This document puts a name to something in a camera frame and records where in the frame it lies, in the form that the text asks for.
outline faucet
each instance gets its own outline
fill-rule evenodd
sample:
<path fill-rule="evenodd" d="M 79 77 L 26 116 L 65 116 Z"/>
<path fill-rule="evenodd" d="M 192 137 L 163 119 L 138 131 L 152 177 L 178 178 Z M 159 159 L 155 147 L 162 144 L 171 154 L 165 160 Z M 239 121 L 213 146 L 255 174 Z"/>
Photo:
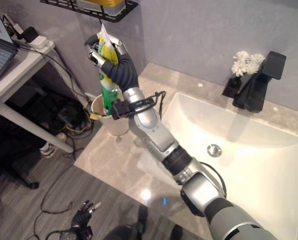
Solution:
<path fill-rule="evenodd" d="M 252 113 L 259 113 L 264 106 L 268 83 L 272 78 L 281 79 L 286 56 L 271 51 L 241 91 L 234 97 L 233 105 L 247 109 Z"/>

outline black wire shelf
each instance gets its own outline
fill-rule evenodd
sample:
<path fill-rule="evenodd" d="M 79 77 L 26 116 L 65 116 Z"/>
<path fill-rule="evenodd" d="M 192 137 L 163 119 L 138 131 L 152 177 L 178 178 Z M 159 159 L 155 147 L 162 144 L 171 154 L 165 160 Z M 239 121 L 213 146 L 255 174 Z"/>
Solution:
<path fill-rule="evenodd" d="M 104 7 L 100 5 L 101 11 L 90 10 L 90 9 L 80 9 L 78 8 L 76 0 L 40 0 L 41 3 L 49 4 L 59 8 L 71 10 L 80 14 L 89 15 L 97 19 L 106 20 L 111 23 L 118 23 L 121 19 L 128 15 L 135 7 L 138 6 L 138 3 L 135 1 L 125 0 L 125 8 L 119 12 L 117 15 L 109 15 L 105 13 Z"/>

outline sink basin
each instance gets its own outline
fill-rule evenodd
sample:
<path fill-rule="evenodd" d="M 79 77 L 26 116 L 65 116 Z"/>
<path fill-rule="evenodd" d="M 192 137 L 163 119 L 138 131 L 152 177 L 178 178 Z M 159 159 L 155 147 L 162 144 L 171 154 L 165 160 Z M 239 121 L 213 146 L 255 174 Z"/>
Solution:
<path fill-rule="evenodd" d="M 162 122 L 191 156 L 221 174 L 228 200 L 277 239 L 297 239 L 298 136 L 181 93 Z M 220 156 L 209 155 L 211 144 Z M 160 164 L 145 151 L 138 167 L 177 188 Z"/>

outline flower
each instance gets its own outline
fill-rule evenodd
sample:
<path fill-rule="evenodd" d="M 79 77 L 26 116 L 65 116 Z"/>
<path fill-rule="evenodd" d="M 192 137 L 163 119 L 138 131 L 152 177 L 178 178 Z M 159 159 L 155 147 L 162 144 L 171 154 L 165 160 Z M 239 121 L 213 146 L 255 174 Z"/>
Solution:
<path fill-rule="evenodd" d="M 250 61 L 246 66 L 246 73 L 247 74 L 255 74 L 258 72 L 260 64 L 255 61 Z"/>
<path fill-rule="evenodd" d="M 246 61 L 235 61 L 231 67 L 231 71 L 233 74 L 235 74 L 237 77 L 243 76 L 244 73 L 247 72 L 247 64 Z"/>
<path fill-rule="evenodd" d="M 248 62 L 246 66 L 246 73 L 247 74 L 255 74 L 258 72 L 260 64 L 264 61 L 264 56 L 257 53 L 250 56 L 250 61 Z"/>
<path fill-rule="evenodd" d="M 264 60 L 265 57 L 259 53 L 250 56 L 250 61 L 257 63 L 258 65 L 260 65 Z"/>
<path fill-rule="evenodd" d="M 250 57 L 249 57 L 249 53 L 247 53 L 246 51 L 238 51 L 234 56 L 233 59 L 236 59 L 237 62 L 247 62 Z"/>

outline robotic arm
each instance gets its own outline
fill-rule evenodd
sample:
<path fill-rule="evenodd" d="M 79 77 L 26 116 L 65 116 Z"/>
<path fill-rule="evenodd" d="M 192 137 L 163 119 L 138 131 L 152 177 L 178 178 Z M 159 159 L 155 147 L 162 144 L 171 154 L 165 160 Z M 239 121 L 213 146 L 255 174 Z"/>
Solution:
<path fill-rule="evenodd" d="M 213 239 L 277 240 L 243 209 L 226 200 L 218 181 L 179 145 L 161 123 L 159 114 L 148 107 L 150 101 L 139 88 L 136 68 L 124 44 L 114 36 L 110 36 L 110 40 L 118 55 L 117 65 L 98 54 L 98 35 L 91 36 L 85 45 L 90 60 L 122 90 L 124 102 L 112 103 L 113 118 L 125 115 L 132 108 L 132 114 L 127 115 L 131 131 L 182 186 L 181 197 L 191 212 L 206 217 Z"/>

